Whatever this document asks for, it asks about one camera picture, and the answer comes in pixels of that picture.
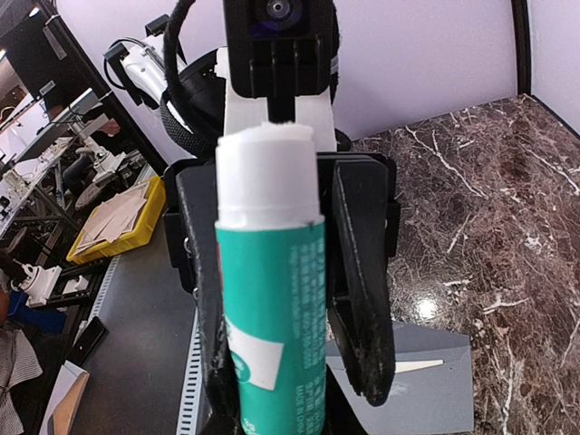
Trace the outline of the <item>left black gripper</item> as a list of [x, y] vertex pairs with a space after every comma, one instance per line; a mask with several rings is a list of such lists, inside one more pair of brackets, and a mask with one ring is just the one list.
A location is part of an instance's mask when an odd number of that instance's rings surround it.
[[[397, 167], [379, 153], [326, 152], [318, 156], [318, 179], [327, 225], [331, 329], [354, 392], [381, 406], [395, 374], [386, 268], [398, 245]], [[206, 395], [213, 408], [234, 408], [236, 375], [227, 344], [215, 230], [215, 161], [180, 160], [166, 170], [164, 180], [170, 263], [187, 293], [197, 288]]]

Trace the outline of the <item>white green glue stick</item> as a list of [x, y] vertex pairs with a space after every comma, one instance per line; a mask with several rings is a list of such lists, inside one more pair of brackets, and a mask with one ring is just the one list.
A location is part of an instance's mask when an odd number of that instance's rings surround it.
[[215, 225], [227, 341], [247, 434], [319, 434], [325, 411], [325, 223], [311, 128], [220, 139]]

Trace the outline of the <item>grey blue envelope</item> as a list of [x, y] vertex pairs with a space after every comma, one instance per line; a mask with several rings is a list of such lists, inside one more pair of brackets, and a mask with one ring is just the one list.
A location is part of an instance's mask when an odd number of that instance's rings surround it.
[[335, 340], [326, 361], [362, 428], [369, 434], [456, 434], [475, 429], [469, 337], [393, 324], [396, 362], [443, 360], [438, 367], [396, 374], [388, 400], [373, 407], [350, 385]]

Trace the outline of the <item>beige lined letter paper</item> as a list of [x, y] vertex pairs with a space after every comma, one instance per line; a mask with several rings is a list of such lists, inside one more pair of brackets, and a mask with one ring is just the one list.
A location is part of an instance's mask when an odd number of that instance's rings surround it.
[[425, 370], [432, 367], [441, 366], [444, 363], [443, 360], [420, 360], [420, 361], [405, 361], [396, 362], [395, 373], [401, 374], [405, 372], [414, 372]]

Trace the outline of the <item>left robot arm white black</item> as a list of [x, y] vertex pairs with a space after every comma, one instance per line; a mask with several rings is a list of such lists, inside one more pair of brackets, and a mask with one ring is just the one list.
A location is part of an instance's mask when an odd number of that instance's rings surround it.
[[[185, 177], [214, 162], [218, 136], [254, 127], [281, 96], [249, 98], [236, 93], [225, 48], [187, 63], [177, 33], [169, 33], [169, 16], [146, 27], [143, 40], [125, 38], [104, 55], [111, 84], [133, 101], [154, 111], [169, 137], [191, 155], [169, 170], [169, 232], [172, 264], [187, 291], [209, 275], [214, 255], [204, 260], [178, 246], [179, 237], [197, 233], [206, 218], [185, 214], [195, 197]], [[379, 153], [359, 153], [334, 126], [332, 103], [338, 85], [339, 34], [312, 41], [312, 66], [328, 60], [329, 83], [323, 92], [304, 85], [294, 97], [299, 121], [314, 128], [320, 145], [318, 186], [326, 219], [326, 305], [330, 330], [338, 343], [354, 392], [378, 407], [388, 398], [395, 375], [391, 305], [386, 284], [388, 261], [396, 254], [400, 204], [396, 201], [396, 164]]]

